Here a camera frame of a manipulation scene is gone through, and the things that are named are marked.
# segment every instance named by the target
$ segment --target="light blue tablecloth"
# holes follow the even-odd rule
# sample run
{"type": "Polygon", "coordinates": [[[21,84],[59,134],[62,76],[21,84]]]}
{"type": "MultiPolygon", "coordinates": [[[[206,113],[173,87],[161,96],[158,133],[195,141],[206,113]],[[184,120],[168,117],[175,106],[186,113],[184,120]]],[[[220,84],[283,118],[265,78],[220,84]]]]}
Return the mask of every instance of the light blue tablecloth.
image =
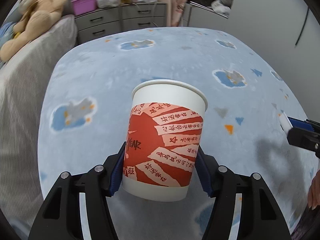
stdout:
{"type": "MultiPolygon", "coordinates": [[[[126,138],[133,88],[159,78],[189,83],[207,96],[202,149],[235,173],[259,172],[292,232],[305,208],[318,160],[312,152],[288,145],[278,115],[285,111],[300,120],[306,115],[263,59],[235,37],[214,30],[178,27],[119,33],[63,56],[41,112],[38,163],[43,196],[61,172],[87,172],[118,152],[126,138]]],[[[193,172],[182,201],[148,201],[120,188],[108,204],[120,240],[194,240],[204,233],[213,200],[193,172]]],[[[81,208],[88,239],[83,200],[81,208]]],[[[240,208],[238,195],[230,239],[236,239],[240,208]]]]}

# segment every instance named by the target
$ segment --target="screw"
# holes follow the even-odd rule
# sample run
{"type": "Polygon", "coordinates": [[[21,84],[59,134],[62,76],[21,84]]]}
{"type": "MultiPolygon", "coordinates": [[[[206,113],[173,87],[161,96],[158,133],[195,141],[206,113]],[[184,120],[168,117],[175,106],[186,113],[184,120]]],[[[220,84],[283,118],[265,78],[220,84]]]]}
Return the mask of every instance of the screw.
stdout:
{"type": "Polygon", "coordinates": [[[220,172],[223,172],[223,173],[225,173],[225,172],[227,172],[227,167],[225,167],[225,166],[220,166],[219,168],[218,168],[218,170],[220,171],[220,172]]]}
{"type": "Polygon", "coordinates": [[[67,177],[69,176],[69,173],[68,172],[63,172],[63,173],[61,173],[61,175],[60,175],[60,177],[62,178],[62,179],[66,179],[67,177]]]}
{"type": "Polygon", "coordinates": [[[95,166],[94,170],[95,170],[96,172],[103,171],[103,166],[102,166],[102,165],[95,166]]]}
{"type": "Polygon", "coordinates": [[[253,178],[256,180],[259,180],[259,179],[261,179],[261,175],[259,173],[254,173],[253,178]]]}

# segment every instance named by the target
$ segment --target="human hand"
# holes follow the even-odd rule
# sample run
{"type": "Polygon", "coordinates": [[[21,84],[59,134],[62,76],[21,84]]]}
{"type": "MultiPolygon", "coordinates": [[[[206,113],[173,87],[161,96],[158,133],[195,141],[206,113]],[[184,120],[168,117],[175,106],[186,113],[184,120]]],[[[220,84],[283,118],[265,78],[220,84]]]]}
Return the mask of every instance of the human hand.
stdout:
{"type": "Polygon", "coordinates": [[[308,193],[308,207],[314,210],[318,205],[320,205],[320,171],[317,171],[312,179],[308,193]]]}

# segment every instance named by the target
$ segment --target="stuffed animal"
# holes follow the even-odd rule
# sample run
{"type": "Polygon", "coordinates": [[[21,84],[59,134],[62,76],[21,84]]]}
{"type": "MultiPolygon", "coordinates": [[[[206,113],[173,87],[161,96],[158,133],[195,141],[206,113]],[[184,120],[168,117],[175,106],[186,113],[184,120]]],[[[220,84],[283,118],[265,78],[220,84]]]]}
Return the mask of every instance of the stuffed animal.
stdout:
{"type": "Polygon", "coordinates": [[[14,39],[0,50],[0,59],[7,62],[28,42],[47,32],[61,18],[67,0],[21,0],[22,19],[13,26],[14,39]]]}

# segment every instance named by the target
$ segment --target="pink storage box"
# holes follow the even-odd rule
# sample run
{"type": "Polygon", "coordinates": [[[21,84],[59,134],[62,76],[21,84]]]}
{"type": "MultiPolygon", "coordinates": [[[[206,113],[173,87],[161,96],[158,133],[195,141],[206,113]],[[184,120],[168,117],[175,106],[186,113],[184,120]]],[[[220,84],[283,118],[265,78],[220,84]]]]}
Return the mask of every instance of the pink storage box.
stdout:
{"type": "Polygon", "coordinates": [[[92,12],[97,8],[97,0],[73,0],[71,3],[75,15],[92,12]]]}

